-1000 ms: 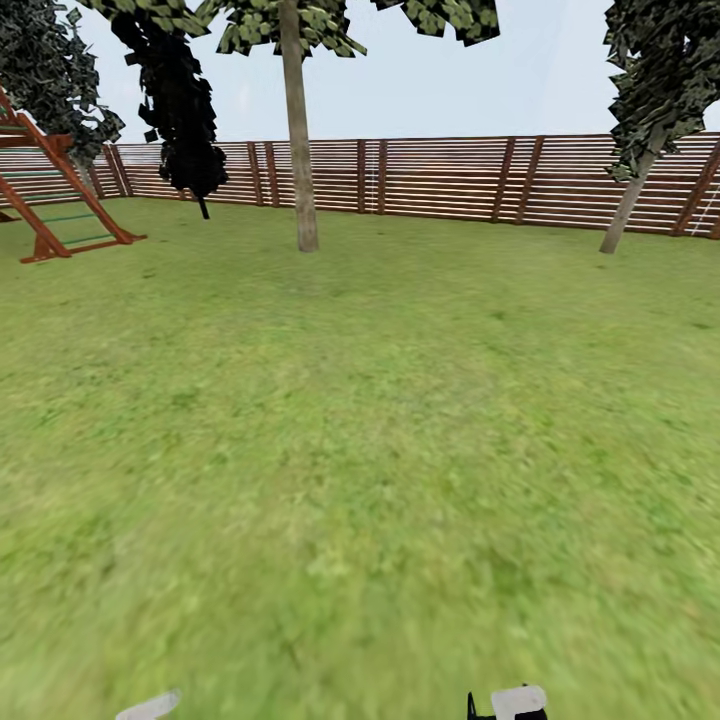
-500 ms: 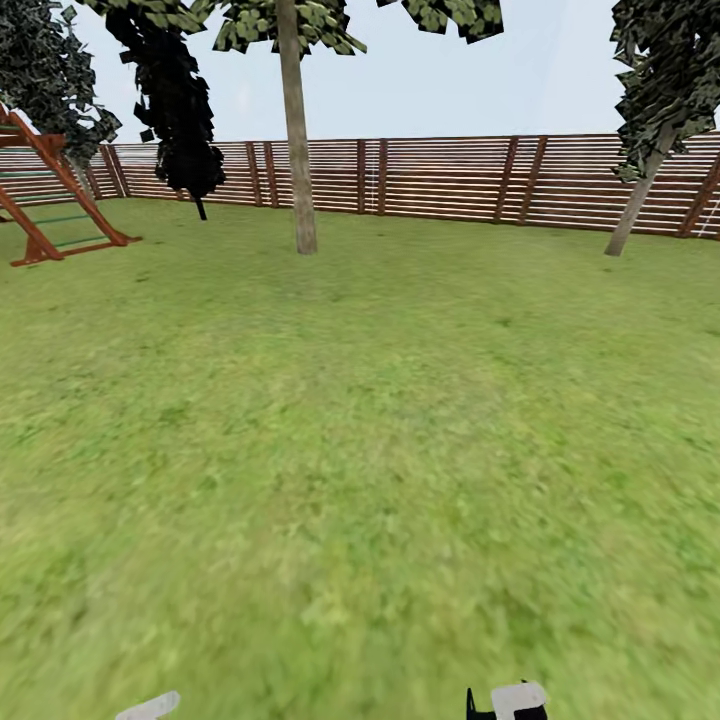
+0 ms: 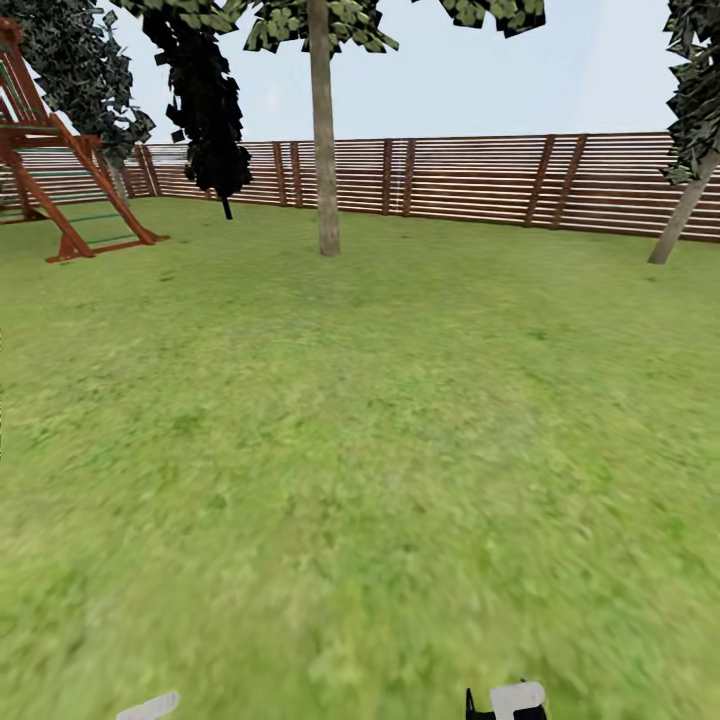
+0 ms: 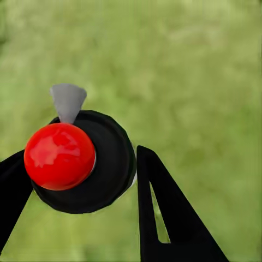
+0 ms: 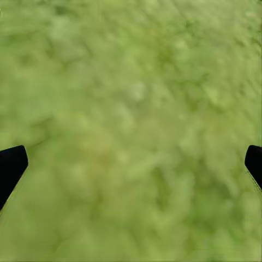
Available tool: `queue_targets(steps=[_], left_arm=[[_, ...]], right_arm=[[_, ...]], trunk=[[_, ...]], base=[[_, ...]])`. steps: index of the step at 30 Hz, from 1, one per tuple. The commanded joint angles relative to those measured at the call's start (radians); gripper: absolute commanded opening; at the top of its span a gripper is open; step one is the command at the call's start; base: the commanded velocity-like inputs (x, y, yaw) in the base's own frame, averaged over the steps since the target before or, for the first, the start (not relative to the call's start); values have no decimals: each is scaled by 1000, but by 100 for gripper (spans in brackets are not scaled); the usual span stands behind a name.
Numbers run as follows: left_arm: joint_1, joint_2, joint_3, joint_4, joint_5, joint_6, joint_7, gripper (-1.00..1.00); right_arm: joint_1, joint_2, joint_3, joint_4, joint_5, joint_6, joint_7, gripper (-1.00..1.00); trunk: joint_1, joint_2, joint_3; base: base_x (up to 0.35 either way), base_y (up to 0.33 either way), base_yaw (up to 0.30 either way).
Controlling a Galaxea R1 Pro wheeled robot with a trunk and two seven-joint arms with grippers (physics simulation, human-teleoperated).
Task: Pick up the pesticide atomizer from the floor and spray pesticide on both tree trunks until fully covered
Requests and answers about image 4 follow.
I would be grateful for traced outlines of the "pesticide atomizer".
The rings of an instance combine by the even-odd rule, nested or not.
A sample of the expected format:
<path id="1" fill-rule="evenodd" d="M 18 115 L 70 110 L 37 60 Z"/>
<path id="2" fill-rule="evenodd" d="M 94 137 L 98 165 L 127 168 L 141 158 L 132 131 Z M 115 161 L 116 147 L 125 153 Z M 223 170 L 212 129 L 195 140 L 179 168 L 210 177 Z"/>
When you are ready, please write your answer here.
<path id="1" fill-rule="evenodd" d="M 76 215 L 110 206 L 132 187 L 136 152 L 126 131 L 109 115 L 80 110 L 85 88 L 50 88 L 56 116 L 29 139 L 24 163 L 31 185 L 54 210 Z"/>

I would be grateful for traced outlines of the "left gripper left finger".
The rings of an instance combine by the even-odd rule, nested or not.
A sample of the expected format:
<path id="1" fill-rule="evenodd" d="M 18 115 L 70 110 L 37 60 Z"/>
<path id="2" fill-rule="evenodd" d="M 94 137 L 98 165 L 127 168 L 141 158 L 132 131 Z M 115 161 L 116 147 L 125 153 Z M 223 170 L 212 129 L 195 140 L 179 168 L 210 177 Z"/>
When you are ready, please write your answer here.
<path id="1" fill-rule="evenodd" d="M 0 162 L 0 254 L 34 190 L 25 168 L 24 152 Z"/>

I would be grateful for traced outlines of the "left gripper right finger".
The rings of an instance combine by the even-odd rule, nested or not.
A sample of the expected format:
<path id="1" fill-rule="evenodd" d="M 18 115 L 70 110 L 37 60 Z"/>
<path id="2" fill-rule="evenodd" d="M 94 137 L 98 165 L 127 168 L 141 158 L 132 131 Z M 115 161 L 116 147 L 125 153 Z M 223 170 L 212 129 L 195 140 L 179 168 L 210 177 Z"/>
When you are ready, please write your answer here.
<path id="1" fill-rule="evenodd" d="M 141 262 L 229 262 L 158 155 L 139 145 L 136 163 Z M 150 183 L 170 244 L 158 240 Z"/>

